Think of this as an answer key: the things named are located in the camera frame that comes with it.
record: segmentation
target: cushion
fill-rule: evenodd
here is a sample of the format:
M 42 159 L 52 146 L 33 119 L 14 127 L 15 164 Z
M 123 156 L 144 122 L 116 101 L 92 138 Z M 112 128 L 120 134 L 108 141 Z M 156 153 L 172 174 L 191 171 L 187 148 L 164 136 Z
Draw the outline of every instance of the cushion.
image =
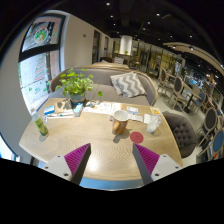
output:
M 124 58 L 118 58 L 118 57 L 114 58 L 114 63 L 123 64 L 123 62 L 124 62 Z
M 138 95 L 146 95 L 146 91 L 136 73 L 118 78 L 117 84 L 123 93 L 123 97 L 130 98 Z
M 130 74 L 134 74 L 134 73 L 133 72 L 129 72 L 129 73 L 121 74 L 121 75 L 113 75 L 113 76 L 110 76 L 111 82 L 112 82 L 112 84 L 113 84 L 113 86 L 114 86 L 114 88 L 115 88 L 115 90 L 117 92 L 117 95 L 119 95 L 119 96 L 122 95 L 122 91 L 121 91 L 120 87 L 118 86 L 116 80 L 119 77 L 126 76 L 126 75 L 130 75 Z

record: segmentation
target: chair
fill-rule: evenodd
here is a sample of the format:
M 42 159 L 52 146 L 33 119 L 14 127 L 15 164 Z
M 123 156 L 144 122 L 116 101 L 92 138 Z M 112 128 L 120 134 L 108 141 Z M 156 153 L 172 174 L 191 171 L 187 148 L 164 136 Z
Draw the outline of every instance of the chair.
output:
M 161 80 L 160 80 L 160 84 L 158 85 L 158 89 L 157 91 L 159 91 L 160 88 L 162 88 L 162 91 L 161 93 L 163 93 L 163 90 L 165 89 L 166 91 L 167 90 L 173 90 L 173 87 L 168 84 L 168 81 L 167 81 L 167 74 L 165 72 L 165 70 L 163 68 L 160 68 L 162 70 L 161 72 Z
M 174 82 L 173 92 L 171 93 L 170 99 L 168 101 L 168 103 L 169 103 L 172 96 L 174 96 L 174 99 L 176 101 L 173 105 L 173 110 L 174 110 L 174 107 L 176 106 L 176 104 L 178 104 L 178 106 L 181 108 L 182 111 L 183 111 L 184 107 L 186 106 L 187 99 L 181 94 L 183 88 L 184 88 L 184 86 L 183 86 L 182 80 L 179 76 L 177 76 L 175 79 L 175 82 Z
M 207 137 L 209 137 L 209 134 L 214 134 L 214 129 L 217 125 L 217 121 L 218 121 L 217 112 L 214 107 L 210 107 L 205 114 L 205 120 L 203 124 L 199 127 L 197 131 L 197 134 L 199 134 L 200 132 L 203 132 L 204 134 L 204 137 L 198 144 L 198 147 Z
M 208 107 L 207 107 L 207 103 L 208 103 L 208 95 L 205 94 L 205 100 L 204 100 L 203 103 L 201 104 L 201 110 L 202 110 L 202 112 L 205 112 L 205 110 L 208 109 Z
M 210 143 L 207 145 L 207 147 L 198 155 L 196 155 L 196 163 L 203 163 L 214 160 L 223 147 L 223 141 L 224 131 L 222 128 L 220 128 L 215 134 L 213 140 L 210 141 Z
M 163 112 L 177 146 L 180 150 L 181 158 L 186 158 L 192 154 L 196 145 L 197 139 L 193 127 L 187 118 L 173 113 Z
M 195 100 L 192 99 L 192 103 L 198 108 L 197 113 L 202 105 L 202 103 L 205 101 L 205 93 L 200 93 L 199 96 L 201 97 L 201 99 Z

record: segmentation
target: glass wall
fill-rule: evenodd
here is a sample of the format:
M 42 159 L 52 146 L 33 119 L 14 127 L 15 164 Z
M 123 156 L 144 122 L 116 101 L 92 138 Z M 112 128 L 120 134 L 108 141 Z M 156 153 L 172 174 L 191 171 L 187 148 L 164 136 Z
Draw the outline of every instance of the glass wall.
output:
M 47 100 L 50 83 L 60 73 L 60 38 L 65 16 L 45 14 L 29 27 L 20 49 L 20 88 L 30 112 Z

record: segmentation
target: table leg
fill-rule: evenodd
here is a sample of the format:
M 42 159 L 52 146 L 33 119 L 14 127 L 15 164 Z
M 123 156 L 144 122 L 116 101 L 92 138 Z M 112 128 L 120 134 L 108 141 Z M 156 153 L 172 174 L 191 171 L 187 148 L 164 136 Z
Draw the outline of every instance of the table leg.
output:
M 190 110 L 188 109 L 188 106 L 190 105 L 192 98 L 193 98 L 193 94 L 191 94 L 191 97 L 187 102 L 187 106 L 184 108 L 184 111 L 188 114 L 190 113 Z

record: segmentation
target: gray sofa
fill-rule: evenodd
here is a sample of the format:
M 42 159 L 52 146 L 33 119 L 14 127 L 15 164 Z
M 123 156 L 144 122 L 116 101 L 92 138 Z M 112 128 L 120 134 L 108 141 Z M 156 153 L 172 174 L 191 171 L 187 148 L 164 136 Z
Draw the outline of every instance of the gray sofa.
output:
M 64 98 L 64 95 L 61 94 L 62 89 L 58 89 L 55 91 L 57 85 L 61 84 L 59 82 L 60 75 L 64 73 L 68 73 L 66 69 L 58 74 L 51 82 L 50 89 L 51 92 L 49 94 L 49 98 Z M 119 102 L 119 103 L 130 103 L 130 104 L 138 104 L 138 105 L 145 105 L 145 106 L 153 106 L 157 100 L 158 93 L 156 87 L 154 86 L 152 80 L 145 74 L 140 71 L 134 71 L 138 74 L 138 78 L 143 85 L 147 95 L 136 96 L 132 98 L 124 98 L 122 95 L 118 96 L 116 90 L 114 89 L 110 76 L 112 75 L 120 75 L 124 73 L 131 72 L 133 70 L 130 69 L 121 69 L 121 68 L 97 68 L 91 66 L 85 67 L 74 67 L 73 71 L 75 73 L 82 72 L 85 76 L 89 76 L 90 74 L 93 75 L 93 90 L 91 92 L 87 91 L 86 99 L 87 100 L 101 100 L 101 101 L 110 101 L 110 102 Z M 103 96 L 99 97 L 97 95 L 98 91 L 103 92 Z

